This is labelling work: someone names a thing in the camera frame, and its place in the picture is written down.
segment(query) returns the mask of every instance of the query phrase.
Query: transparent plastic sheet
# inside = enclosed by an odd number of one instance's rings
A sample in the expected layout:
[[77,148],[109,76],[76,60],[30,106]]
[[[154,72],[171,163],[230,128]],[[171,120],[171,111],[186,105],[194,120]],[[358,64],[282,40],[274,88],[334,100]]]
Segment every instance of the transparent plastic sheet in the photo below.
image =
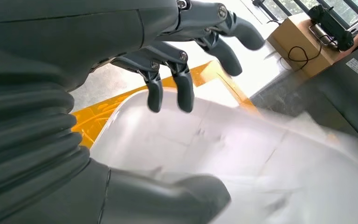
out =
[[118,107],[91,157],[165,182],[219,177],[232,202],[213,224],[358,223],[358,139],[306,114],[257,116],[202,99],[185,114],[171,91],[154,114],[146,98]]

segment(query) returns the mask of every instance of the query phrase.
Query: cardboard box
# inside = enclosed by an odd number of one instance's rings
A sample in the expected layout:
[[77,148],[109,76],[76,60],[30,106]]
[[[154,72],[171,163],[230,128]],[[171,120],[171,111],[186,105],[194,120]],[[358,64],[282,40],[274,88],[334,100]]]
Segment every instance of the cardboard box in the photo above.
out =
[[[299,46],[305,50],[308,58],[315,57],[320,49],[320,42],[309,30],[312,22],[306,13],[290,16],[280,25],[267,39],[276,51],[285,58],[285,60],[293,69],[301,68],[305,62],[292,62],[288,60],[288,52],[294,46]],[[331,49],[327,46],[322,46],[321,54],[310,60],[303,68],[303,72],[309,77],[317,75],[327,67],[331,66],[339,51]],[[295,48],[290,54],[290,58],[295,60],[306,60],[304,52]]]

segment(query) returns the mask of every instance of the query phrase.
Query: robotic hand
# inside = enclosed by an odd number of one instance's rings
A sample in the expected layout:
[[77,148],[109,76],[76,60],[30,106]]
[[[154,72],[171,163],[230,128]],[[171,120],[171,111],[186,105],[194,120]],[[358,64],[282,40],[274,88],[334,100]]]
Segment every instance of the robotic hand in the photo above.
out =
[[141,74],[158,112],[159,65],[190,112],[187,54],[196,41],[229,75],[241,66],[220,35],[249,49],[264,40],[222,4],[190,0],[0,0],[0,224],[206,224],[230,202],[215,177],[163,183],[107,167],[79,146],[74,100],[90,71],[112,63]]
[[[196,41],[208,54],[217,57],[227,74],[237,76],[242,67],[233,50],[220,38],[235,36],[248,49],[257,50],[264,39],[248,21],[229,12],[223,4],[178,0],[179,22],[174,30],[161,33],[159,41]],[[159,112],[163,87],[158,73],[159,65],[166,65],[178,88],[178,106],[185,112],[193,109],[194,93],[191,75],[186,64],[187,53],[167,43],[154,41],[151,45],[117,57],[113,65],[137,72],[144,78],[149,89],[148,106]]]

